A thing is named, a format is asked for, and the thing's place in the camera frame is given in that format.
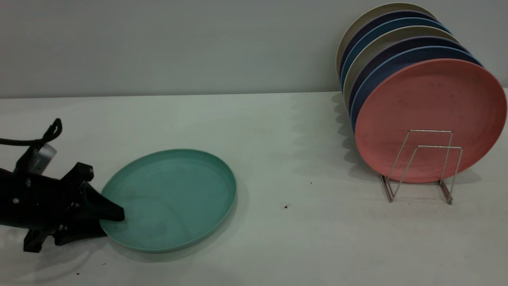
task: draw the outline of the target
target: pink plate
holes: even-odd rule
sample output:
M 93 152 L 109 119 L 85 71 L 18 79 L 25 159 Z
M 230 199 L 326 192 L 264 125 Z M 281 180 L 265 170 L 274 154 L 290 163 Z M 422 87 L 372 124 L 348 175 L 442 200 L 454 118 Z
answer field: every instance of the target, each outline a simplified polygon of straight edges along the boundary
M 478 162 L 497 141 L 506 121 L 506 95 L 497 79 L 476 64 L 436 59 L 408 66 L 384 80 L 363 104 L 356 144 L 363 159 L 387 176 L 410 129 L 452 130 L 461 146 L 459 172 Z M 446 146 L 449 133 L 412 133 L 391 178 L 400 180 L 417 145 Z M 404 178 L 438 181 L 446 149 L 419 149 Z M 453 176 L 458 150 L 450 150 L 444 177 Z

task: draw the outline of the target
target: dark blue plate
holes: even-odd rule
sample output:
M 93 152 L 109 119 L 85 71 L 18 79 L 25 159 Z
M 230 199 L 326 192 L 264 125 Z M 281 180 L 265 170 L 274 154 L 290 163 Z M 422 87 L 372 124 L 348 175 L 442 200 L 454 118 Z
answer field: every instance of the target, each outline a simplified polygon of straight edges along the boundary
M 370 42 L 375 40 L 377 37 L 382 36 L 383 34 L 395 30 L 397 28 L 402 28 L 406 26 L 430 26 L 434 28 L 441 29 L 446 32 L 448 31 L 443 25 L 438 23 L 435 20 L 423 19 L 423 18 L 400 18 L 388 21 L 384 24 L 379 25 L 378 27 L 372 29 L 370 32 L 365 34 L 359 41 L 356 43 L 351 51 L 347 54 L 346 59 L 344 61 L 344 65 L 342 66 L 342 70 L 340 72 L 340 85 L 341 89 L 344 88 L 344 80 L 349 70 L 349 67 L 355 60 L 356 56 L 365 48 Z
M 342 58 L 340 59 L 340 65 L 339 65 L 339 75 L 340 71 L 342 70 L 342 65 L 344 64 L 344 60 L 347 57 L 347 54 L 351 51 L 353 46 L 358 43 L 358 41 L 368 32 L 370 32 L 372 29 L 376 28 L 377 26 L 386 23 L 388 21 L 394 20 L 394 19 L 400 19 L 400 18 L 409 18 L 409 17 L 417 17 L 417 18 L 424 18 L 429 20 L 437 21 L 436 18 L 432 17 L 429 14 L 418 12 L 418 11 L 412 11 L 412 10 L 400 10 L 400 11 L 394 11 L 390 13 L 386 13 L 384 15 L 379 16 L 378 18 L 373 19 L 372 21 L 368 22 L 363 26 L 350 40 L 350 42 L 347 44 L 344 53 L 342 54 Z
M 398 70 L 401 70 L 412 64 L 433 59 L 458 59 L 475 63 L 481 66 L 480 62 L 478 62 L 478 60 L 476 60 L 469 53 L 459 49 L 442 46 L 414 48 L 389 58 L 380 64 L 377 68 L 375 68 L 369 74 L 369 76 L 367 76 L 367 78 L 360 85 L 360 88 L 356 94 L 352 94 L 354 99 L 351 105 L 350 119 L 351 125 L 353 126 L 353 132 L 355 131 L 356 120 L 363 103 L 370 95 L 370 93 L 374 91 L 381 82 L 383 82 L 383 80 L 387 79 Z
M 425 46 L 443 46 L 443 47 L 450 47 L 455 48 L 458 50 L 465 51 L 470 54 L 468 50 L 466 50 L 463 46 L 458 44 L 457 42 L 454 42 L 449 39 L 441 38 L 441 37 L 414 37 L 409 38 L 403 41 L 400 41 L 398 43 L 395 43 L 394 45 L 382 50 L 379 52 L 363 69 L 358 73 L 357 77 L 353 80 L 353 85 L 351 87 L 351 90 L 349 94 L 354 95 L 358 88 L 360 88 L 360 85 L 363 83 L 365 78 L 380 64 L 382 64 L 387 59 L 402 53 L 403 51 L 407 51 L 410 49 L 418 48 L 418 47 L 425 47 Z M 349 97 L 349 102 L 347 103 L 348 110 L 351 109 L 351 105 L 353 103 L 354 97 Z

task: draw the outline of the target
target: wire frame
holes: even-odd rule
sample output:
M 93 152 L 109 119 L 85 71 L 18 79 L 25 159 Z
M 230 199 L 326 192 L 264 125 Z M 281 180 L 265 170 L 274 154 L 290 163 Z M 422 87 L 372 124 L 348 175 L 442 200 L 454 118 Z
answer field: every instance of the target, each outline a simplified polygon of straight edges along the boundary
M 400 181 L 397 184 L 397 188 L 395 189 L 395 191 L 393 191 L 392 186 L 390 184 L 390 177 L 392 175 L 393 170 L 395 169 L 395 166 L 397 165 L 397 161 L 399 160 L 400 154 L 402 153 L 402 150 L 404 149 L 404 146 L 406 145 L 406 142 L 407 142 L 407 139 L 408 139 L 409 135 L 411 133 L 414 133 L 414 132 L 448 133 L 448 134 L 450 134 L 450 139 L 448 141 L 448 145 L 447 146 L 437 146 L 437 145 L 418 145 L 418 146 L 416 146 L 414 151 L 413 151 L 413 153 L 412 153 L 412 155 L 411 155 L 411 158 L 409 159 L 409 162 L 407 163 L 406 169 L 404 170 L 404 173 L 402 174 L 402 177 L 400 178 Z M 407 132 L 407 134 L 406 134 L 406 138 L 402 142 L 402 146 L 400 147 L 399 153 L 397 154 L 397 157 L 395 158 L 395 161 L 393 162 L 392 168 L 390 169 L 390 172 L 388 173 L 388 176 L 385 177 L 384 175 L 380 174 L 381 181 L 383 182 L 383 186 L 385 188 L 385 192 L 386 192 L 386 195 L 388 197 L 388 201 L 389 202 L 393 202 L 393 200 L 395 199 L 395 196 L 397 195 L 397 193 L 398 193 L 398 191 L 400 189 L 400 185 L 404 181 L 404 178 L 405 178 L 405 176 L 407 174 L 407 171 L 409 170 L 409 167 L 411 166 L 412 160 L 415 157 L 416 152 L 418 150 L 420 150 L 420 149 L 423 149 L 423 148 L 438 148 L 438 149 L 446 149 L 447 152 L 446 152 L 446 156 L 444 158 L 445 162 L 444 162 L 444 166 L 443 166 L 443 171 L 441 173 L 441 178 L 439 179 L 439 181 L 437 181 L 437 184 L 441 188 L 441 191 L 443 192 L 443 195 L 445 196 L 445 199 L 446 199 L 447 203 L 449 205 L 451 205 L 452 204 L 452 200 L 453 200 L 453 198 L 452 198 L 452 191 L 453 191 L 453 187 L 455 186 L 455 178 L 456 178 L 457 172 L 459 170 L 460 160 L 462 159 L 462 152 L 464 151 L 462 149 L 462 147 L 451 146 L 452 145 L 452 138 L 453 138 L 453 132 L 450 131 L 450 130 L 423 130 L 423 129 L 411 129 L 411 130 L 409 130 Z M 453 175 L 452 184 L 450 186 L 450 190 L 448 190 L 448 187 L 446 186 L 446 184 L 445 184 L 445 182 L 443 180 L 443 177 L 445 175 L 446 166 L 448 164 L 448 156 L 450 154 L 450 150 L 459 150 L 460 154 L 459 154 L 459 158 L 457 160 L 457 166 L 455 167 L 455 173 Z

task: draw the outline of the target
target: stack of plates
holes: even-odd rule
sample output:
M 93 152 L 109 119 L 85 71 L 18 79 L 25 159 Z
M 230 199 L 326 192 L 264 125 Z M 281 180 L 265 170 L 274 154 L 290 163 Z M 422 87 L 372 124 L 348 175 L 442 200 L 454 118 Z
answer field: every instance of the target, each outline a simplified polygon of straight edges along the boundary
M 410 129 L 451 130 L 463 148 L 459 171 L 480 160 L 506 121 L 506 96 L 485 70 L 429 11 L 408 3 L 370 10 L 349 27 L 336 58 L 344 103 L 358 150 L 387 176 Z M 411 134 L 391 177 L 400 180 L 417 145 L 448 145 L 449 133 Z M 404 178 L 441 178 L 446 149 L 420 149 Z M 455 172 L 450 151 L 444 177 Z

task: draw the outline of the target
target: gray wall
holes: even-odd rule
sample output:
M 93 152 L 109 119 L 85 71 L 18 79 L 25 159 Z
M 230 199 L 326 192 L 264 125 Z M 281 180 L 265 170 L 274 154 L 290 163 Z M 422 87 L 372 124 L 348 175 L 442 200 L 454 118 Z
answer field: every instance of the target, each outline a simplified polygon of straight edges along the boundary
M 506 0 L 413 1 L 508 86 Z M 338 90 L 338 42 L 384 0 L 0 0 L 0 96 Z

